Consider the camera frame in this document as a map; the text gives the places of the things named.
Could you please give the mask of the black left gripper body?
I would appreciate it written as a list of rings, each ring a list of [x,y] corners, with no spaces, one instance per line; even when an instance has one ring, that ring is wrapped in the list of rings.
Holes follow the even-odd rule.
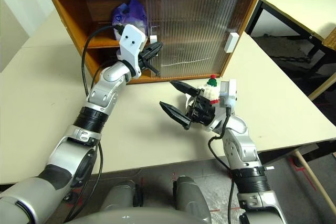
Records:
[[[147,69],[150,64],[149,59],[149,53],[150,51],[146,48],[144,48],[139,54],[138,54],[138,65],[140,69]]]

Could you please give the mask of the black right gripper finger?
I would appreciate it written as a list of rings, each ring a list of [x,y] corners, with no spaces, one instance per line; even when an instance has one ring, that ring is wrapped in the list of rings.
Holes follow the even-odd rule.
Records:
[[[163,111],[170,118],[179,123],[185,130],[190,128],[191,119],[184,115],[179,109],[165,102],[160,102],[159,104]]]
[[[196,89],[185,82],[172,80],[170,81],[170,84],[184,94],[188,94],[190,96],[198,96],[199,94],[199,89]]]

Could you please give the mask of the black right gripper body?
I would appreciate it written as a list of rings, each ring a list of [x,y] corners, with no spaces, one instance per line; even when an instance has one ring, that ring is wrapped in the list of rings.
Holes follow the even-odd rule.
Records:
[[[205,98],[205,90],[199,89],[195,97],[187,100],[186,114],[191,122],[208,126],[215,116],[215,107],[208,98]]]

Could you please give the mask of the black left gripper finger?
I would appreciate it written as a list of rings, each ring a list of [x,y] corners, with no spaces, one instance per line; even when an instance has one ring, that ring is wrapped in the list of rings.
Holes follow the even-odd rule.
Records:
[[[145,58],[155,57],[163,46],[162,42],[154,42],[144,47],[143,53]]]
[[[149,61],[143,62],[143,69],[152,71],[156,76],[160,75],[160,72],[153,65],[151,65]]]

